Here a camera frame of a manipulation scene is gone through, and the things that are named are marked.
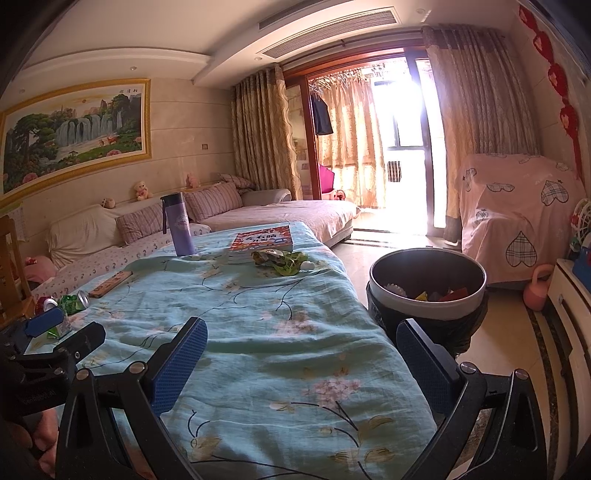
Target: gold picture frame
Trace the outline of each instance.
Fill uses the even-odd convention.
[[[151,158],[150,80],[103,80],[38,95],[0,113],[0,132],[1,209],[58,183]]]

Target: toy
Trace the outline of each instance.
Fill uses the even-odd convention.
[[[137,195],[138,201],[139,200],[146,200],[152,198],[152,194],[148,190],[144,181],[139,181],[134,185],[135,193]]]
[[[108,209],[115,208],[115,201],[111,197],[107,197],[103,199],[100,206]]]
[[[187,173],[186,186],[188,189],[196,189],[199,187],[199,181],[193,173]]]

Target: pink stuffed toy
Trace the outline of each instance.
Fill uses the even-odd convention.
[[[199,181],[193,173],[187,173],[186,186],[188,189],[196,189],[199,187]]]
[[[134,186],[135,194],[138,200],[146,200],[152,198],[152,194],[148,190],[144,181],[139,181]]]

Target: light blue floral bedspread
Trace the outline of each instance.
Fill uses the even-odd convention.
[[[162,420],[205,480],[400,478],[435,432],[427,402],[340,260],[305,224],[290,227],[314,271],[227,265],[224,249],[249,229],[195,237],[192,257],[169,245],[128,265],[128,280],[73,318],[107,331],[82,366],[122,371],[201,317],[207,348]]]

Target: green can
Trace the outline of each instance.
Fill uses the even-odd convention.
[[[60,298],[58,305],[68,315],[74,315],[88,308],[88,295],[81,290],[76,295],[64,295]]]

